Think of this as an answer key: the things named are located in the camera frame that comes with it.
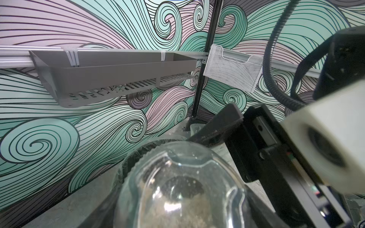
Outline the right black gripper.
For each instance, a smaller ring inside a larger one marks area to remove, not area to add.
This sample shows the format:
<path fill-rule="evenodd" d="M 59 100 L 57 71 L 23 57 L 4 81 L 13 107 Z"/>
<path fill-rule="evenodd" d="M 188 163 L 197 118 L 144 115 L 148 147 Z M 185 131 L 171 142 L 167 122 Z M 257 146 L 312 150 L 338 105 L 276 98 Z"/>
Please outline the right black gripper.
<path fill-rule="evenodd" d="M 187 139 L 206 147 L 226 143 L 246 183 L 259 181 L 272 211 L 289 228 L 350 228 L 352 220 L 330 188 L 303 160 L 264 104 L 242 113 L 227 104 Z"/>

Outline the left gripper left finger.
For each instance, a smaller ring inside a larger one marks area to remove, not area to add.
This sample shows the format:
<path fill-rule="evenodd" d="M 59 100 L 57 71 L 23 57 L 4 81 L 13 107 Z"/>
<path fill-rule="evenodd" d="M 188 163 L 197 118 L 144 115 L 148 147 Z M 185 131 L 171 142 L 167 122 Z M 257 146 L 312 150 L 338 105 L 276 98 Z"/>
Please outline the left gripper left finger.
<path fill-rule="evenodd" d="M 112 228 L 114 211 L 121 186 L 113 188 L 105 200 L 78 226 L 78 228 Z"/>

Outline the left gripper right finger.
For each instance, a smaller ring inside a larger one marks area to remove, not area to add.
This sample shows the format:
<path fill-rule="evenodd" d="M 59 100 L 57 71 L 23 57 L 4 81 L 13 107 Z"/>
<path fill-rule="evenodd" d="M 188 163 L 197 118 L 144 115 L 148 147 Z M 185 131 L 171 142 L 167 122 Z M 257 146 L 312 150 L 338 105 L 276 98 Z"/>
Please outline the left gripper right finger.
<path fill-rule="evenodd" d="M 289 228 L 247 185 L 244 186 L 244 195 L 245 228 Z"/>

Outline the glass oatmeal jar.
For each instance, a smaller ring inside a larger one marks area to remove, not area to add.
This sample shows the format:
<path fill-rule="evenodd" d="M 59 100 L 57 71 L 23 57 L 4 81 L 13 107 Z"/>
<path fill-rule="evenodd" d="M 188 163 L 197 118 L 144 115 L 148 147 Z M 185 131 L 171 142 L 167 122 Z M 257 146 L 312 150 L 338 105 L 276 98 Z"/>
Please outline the glass oatmeal jar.
<path fill-rule="evenodd" d="M 140 228 L 140 218 L 160 197 L 177 201 L 205 195 L 215 228 L 244 228 L 244 183 L 213 150 L 187 141 L 169 142 L 147 152 L 122 185 L 115 228 Z"/>

